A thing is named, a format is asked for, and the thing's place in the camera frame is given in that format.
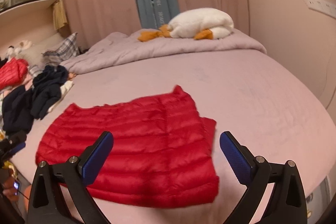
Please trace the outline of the left human hand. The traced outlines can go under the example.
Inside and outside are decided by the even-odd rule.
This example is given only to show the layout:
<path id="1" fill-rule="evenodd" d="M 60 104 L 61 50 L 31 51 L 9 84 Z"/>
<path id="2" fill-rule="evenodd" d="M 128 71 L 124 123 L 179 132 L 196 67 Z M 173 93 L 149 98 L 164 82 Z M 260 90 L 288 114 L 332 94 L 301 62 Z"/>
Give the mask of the left human hand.
<path id="1" fill-rule="evenodd" d="M 17 202 L 19 197 L 17 195 L 17 189 L 14 187 L 15 179 L 9 176 L 7 180 L 2 183 L 3 195 L 6 196 L 11 202 Z"/>

